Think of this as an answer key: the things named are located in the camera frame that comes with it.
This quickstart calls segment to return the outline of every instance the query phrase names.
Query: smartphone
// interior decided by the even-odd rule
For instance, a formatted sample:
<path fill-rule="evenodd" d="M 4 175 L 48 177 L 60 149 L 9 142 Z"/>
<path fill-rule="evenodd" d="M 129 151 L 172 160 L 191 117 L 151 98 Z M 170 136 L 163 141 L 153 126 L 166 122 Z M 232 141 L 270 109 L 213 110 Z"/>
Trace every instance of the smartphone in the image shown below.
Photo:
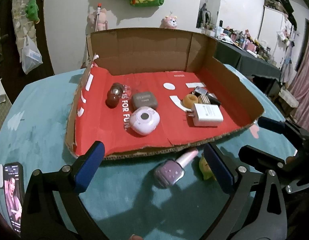
<path fill-rule="evenodd" d="M 23 167 L 20 163 L 7 163 L 4 166 L 5 201 L 13 230 L 20 236 L 20 223 L 23 198 Z"/>

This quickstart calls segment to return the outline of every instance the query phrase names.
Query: person on phone screen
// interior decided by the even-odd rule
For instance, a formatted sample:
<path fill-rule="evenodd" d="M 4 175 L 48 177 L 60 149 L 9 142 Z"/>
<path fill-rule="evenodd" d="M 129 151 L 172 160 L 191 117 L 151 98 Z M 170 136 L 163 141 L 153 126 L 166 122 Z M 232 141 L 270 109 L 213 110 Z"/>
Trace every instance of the person on phone screen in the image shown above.
<path fill-rule="evenodd" d="M 15 192 L 15 179 L 11 177 L 8 180 L 8 192 L 6 192 L 6 203 L 8 207 L 8 214 L 11 221 L 20 224 L 22 207 L 20 200 Z"/>

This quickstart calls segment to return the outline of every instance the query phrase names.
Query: red paper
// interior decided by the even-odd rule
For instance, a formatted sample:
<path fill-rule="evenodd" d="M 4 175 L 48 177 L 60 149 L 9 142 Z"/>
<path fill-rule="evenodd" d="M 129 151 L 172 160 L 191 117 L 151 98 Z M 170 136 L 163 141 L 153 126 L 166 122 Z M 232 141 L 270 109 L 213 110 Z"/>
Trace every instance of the red paper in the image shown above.
<path fill-rule="evenodd" d="M 94 64 L 91 75 L 93 78 L 90 88 L 88 91 L 87 86 L 82 88 L 82 97 L 77 105 L 79 113 L 83 109 L 82 115 L 77 115 L 75 121 L 77 156 L 85 154 L 96 140 L 104 143 L 107 156 L 145 147 L 172 147 L 193 143 L 228 134 L 250 123 L 247 111 L 204 68 L 197 74 L 173 71 L 112 76 L 108 70 Z M 160 122 L 152 133 L 141 136 L 129 127 L 129 115 L 133 108 L 125 94 L 116 108 L 107 107 L 107 92 L 114 82 L 131 86 L 132 93 L 151 91 L 154 94 L 158 101 Z M 164 88 L 163 84 L 166 82 L 173 84 L 175 90 Z M 194 127 L 192 119 L 170 99 L 169 96 L 175 95 L 182 100 L 193 90 L 186 86 L 186 83 L 192 82 L 203 82 L 206 89 L 221 101 L 220 110 L 224 121 L 218 127 Z"/>

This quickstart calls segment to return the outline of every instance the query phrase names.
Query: blue table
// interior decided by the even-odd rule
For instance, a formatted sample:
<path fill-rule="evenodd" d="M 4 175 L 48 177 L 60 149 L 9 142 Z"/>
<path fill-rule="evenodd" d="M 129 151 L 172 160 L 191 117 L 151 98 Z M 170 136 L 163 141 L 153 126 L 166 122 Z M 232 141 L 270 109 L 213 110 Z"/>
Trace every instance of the blue table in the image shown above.
<path fill-rule="evenodd" d="M 284 120 L 257 87 L 231 66 L 226 67 L 258 98 L 265 109 L 264 116 Z M 82 73 L 83 70 L 72 71 L 29 84 L 10 109 L 0 131 L 0 163 L 18 161 L 23 165 L 25 189 L 35 169 L 57 171 L 75 160 L 64 145 L 64 135 Z M 238 165 L 239 149 L 246 144 L 282 159 L 294 154 L 294 147 L 282 135 L 262 128 L 258 134 L 256 139 L 247 129 L 219 140 L 217 145 Z M 203 181 L 198 166 L 200 154 L 185 168 L 184 177 L 170 189 L 154 186 L 153 169 L 178 154 L 104 161 L 80 198 L 111 240 L 128 239 L 132 234 L 145 240 L 197 240 L 228 199 L 216 181 Z M 75 231 L 59 194 L 55 197 L 66 226 Z M 9 221 L 3 189 L 0 189 L 0 203 L 3 216 Z"/>

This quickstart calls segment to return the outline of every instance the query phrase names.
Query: brown cardboard flap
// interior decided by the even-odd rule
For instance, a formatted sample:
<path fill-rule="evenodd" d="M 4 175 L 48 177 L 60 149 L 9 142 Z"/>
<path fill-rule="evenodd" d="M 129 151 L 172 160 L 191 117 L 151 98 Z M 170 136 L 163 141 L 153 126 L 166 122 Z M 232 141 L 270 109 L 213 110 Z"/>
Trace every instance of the brown cardboard flap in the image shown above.
<path fill-rule="evenodd" d="M 98 54 L 96 63 L 106 68 L 112 75 L 128 73 L 187 71 L 199 72 L 202 67 L 218 80 L 224 87 L 224 92 L 235 98 L 248 113 L 250 126 L 263 113 L 263 107 L 253 94 L 240 82 L 239 78 L 222 63 L 213 58 L 216 41 L 203 34 L 181 30 L 159 28 L 128 28 L 113 29 L 91 33 L 87 37 L 90 58 Z M 81 88 L 85 85 L 89 67 L 82 76 L 74 103 L 69 114 L 65 143 L 74 154 L 73 145 L 77 102 L 80 99 Z M 192 144 L 170 148 L 148 147 L 135 151 L 114 153 L 106 159 L 118 159 L 137 156 L 180 151 L 190 146 L 198 146 L 214 141 L 222 136 L 207 138 Z"/>

